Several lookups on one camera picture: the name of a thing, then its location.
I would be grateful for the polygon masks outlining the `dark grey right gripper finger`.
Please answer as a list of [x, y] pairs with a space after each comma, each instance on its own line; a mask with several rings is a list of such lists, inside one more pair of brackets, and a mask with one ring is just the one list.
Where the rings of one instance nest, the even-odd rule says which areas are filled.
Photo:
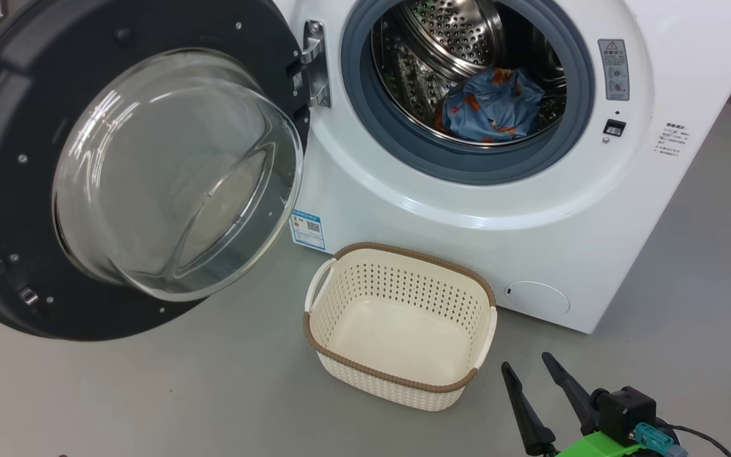
[[598, 431], [600, 414], [592, 407], [591, 394], [574, 378], [549, 352], [543, 352], [542, 360], [546, 370], [558, 387], [562, 388], [581, 424], [581, 434], [589, 435]]
[[530, 456], [557, 456], [558, 451], [554, 447], [556, 436], [551, 428], [543, 425], [526, 399], [522, 382], [511, 364], [503, 362], [501, 372], [525, 453]]

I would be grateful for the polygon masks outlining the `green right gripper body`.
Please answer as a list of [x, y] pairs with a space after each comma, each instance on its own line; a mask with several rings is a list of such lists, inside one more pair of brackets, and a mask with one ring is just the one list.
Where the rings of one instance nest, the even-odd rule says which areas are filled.
[[602, 432], [587, 435], [567, 448], [550, 449], [543, 456], [627, 456], [647, 449], [635, 440], [635, 431], [628, 434], [626, 446]]

